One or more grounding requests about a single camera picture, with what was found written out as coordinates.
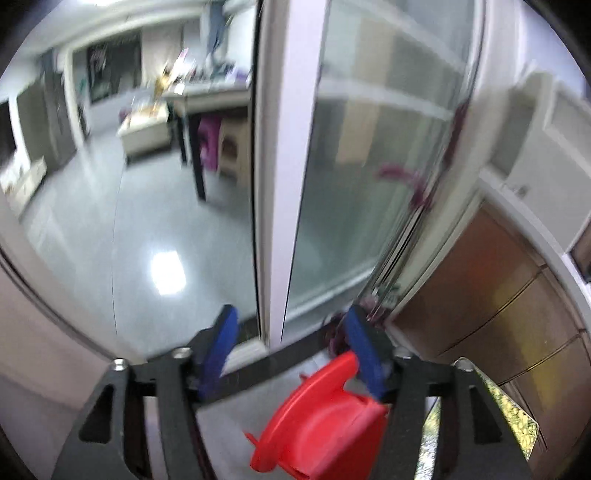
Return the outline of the brown kitchen cabinet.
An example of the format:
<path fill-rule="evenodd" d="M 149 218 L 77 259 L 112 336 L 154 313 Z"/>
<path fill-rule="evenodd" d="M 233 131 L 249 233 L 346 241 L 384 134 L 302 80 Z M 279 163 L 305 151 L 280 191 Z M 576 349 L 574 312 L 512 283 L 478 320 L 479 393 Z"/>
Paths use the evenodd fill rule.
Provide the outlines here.
<path fill-rule="evenodd" d="M 590 329 L 546 234 L 490 185 L 459 237 L 388 325 L 421 358 L 471 360 L 539 425 L 536 479 L 557 479 L 590 435 Z"/>

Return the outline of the floral landscape floor mat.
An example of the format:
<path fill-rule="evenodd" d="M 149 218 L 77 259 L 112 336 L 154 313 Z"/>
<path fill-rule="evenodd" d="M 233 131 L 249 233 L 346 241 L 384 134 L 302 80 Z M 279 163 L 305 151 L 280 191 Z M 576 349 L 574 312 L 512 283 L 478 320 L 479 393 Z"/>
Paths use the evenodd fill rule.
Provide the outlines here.
<path fill-rule="evenodd" d="M 538 423 L 469 359 L 461 383 L 427 400 L 417 479 L 530 479 Z"/>

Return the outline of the white coffee table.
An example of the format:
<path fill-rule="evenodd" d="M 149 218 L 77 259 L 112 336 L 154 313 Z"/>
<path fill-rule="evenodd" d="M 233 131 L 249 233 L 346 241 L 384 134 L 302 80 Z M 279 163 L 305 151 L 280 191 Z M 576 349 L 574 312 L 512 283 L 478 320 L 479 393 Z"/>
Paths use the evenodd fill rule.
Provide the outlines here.
<path fill-rule="evenodd" d="M 171 144 L 168 109 L 154 103 L 130 112 L 117 130 L 126 158 L 143 155 Z"/>

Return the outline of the purple plastic stool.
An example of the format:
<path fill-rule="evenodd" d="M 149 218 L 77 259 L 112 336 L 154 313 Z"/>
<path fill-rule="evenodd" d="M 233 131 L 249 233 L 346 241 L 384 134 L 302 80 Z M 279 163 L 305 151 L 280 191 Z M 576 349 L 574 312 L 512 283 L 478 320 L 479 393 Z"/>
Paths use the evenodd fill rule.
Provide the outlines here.
<path fill-rule="evenodd" d="M 218 170 L 219 131 L 221 131 L 221 116 L 203 115 L 198 127 L 200 142 L 199 154 L 201 165 L 205 170 Z"/>

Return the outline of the white dining table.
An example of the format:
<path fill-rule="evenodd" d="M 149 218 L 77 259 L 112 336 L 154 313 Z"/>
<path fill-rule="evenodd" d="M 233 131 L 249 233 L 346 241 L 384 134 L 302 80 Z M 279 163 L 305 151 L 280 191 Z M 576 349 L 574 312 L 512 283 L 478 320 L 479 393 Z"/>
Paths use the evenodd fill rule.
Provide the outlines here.
<path fill-rule="evenodd" d="M 252 88 L 249 81 L 180 82 L 166 89 L 162 99 L 172 107 L 181 165 L 191 165 L 197 199 L 204 202 L 198 127 L 205 116 L 246 118 L 252 103 Z"/>

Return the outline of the glass sliding door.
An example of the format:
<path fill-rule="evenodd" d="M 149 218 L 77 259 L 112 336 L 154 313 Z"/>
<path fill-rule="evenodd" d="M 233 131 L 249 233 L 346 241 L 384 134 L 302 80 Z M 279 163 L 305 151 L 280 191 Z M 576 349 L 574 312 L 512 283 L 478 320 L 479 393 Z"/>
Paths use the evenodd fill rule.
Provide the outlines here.
<path fill-rule="evenodd" d="M 522 63 L 521 1 L 263 1 L 252 153 L 263 341 L 398 311 L 475 209 Z"/>

